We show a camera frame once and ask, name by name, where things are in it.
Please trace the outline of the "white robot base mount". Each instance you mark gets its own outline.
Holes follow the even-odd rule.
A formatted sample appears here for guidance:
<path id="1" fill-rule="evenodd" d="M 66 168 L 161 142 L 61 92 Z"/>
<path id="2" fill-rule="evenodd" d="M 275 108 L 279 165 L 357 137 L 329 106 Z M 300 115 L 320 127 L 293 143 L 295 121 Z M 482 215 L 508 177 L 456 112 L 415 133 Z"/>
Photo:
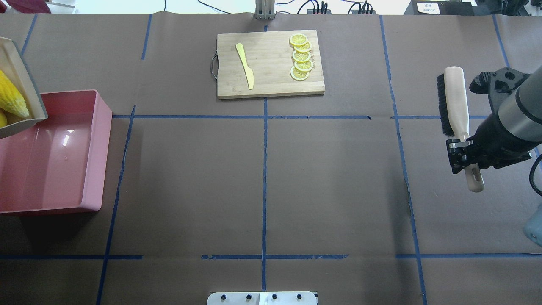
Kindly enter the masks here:
<path id="1" fill-rule="evenodd" d="M 318 305 L 311 291 L 245 291 L 211 293 L 207 305 Z"/>

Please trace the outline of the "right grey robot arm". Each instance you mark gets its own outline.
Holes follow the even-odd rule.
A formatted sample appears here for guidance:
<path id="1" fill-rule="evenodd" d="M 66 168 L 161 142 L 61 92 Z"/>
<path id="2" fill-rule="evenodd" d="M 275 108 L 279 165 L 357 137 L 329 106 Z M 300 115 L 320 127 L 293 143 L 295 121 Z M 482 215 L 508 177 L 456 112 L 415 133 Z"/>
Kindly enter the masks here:
<path id="1" fill-rule="evenodd" d="M 481 72 L 466 87 L 463 69 L 447 67 L 436 79 L 446 150 L 454 174 L 464 172 L 470 191 L 484 190 L 481 170 L 530 160 L 542 141 L 541 69 L 523 73 L 504 67 Z M 490 115 L 469 133 L 467 90 L 485 94 Z"/>

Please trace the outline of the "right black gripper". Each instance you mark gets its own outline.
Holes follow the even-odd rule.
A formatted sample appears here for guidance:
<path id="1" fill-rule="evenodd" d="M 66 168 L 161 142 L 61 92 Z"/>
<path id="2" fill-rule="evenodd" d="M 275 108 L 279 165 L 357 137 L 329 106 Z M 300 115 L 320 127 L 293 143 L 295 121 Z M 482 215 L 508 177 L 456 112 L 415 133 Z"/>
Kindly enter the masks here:
<path id="1" fill-rule="evenodd" d="M 470 91 L 488 95 L 492 113 L 467 141 L 447 139 L 447 155 L 453 174 L 472 164 L 478 164 L 480 169 L 499 169 L 531 159 L 530 150 L 534 144 L 513 135 L 498 114 L 506 98 L 515 102 L 515 91 L 529 77 L 529 73 L 501 68 L 495 72 L 481 72 L 472 80 Z"/>

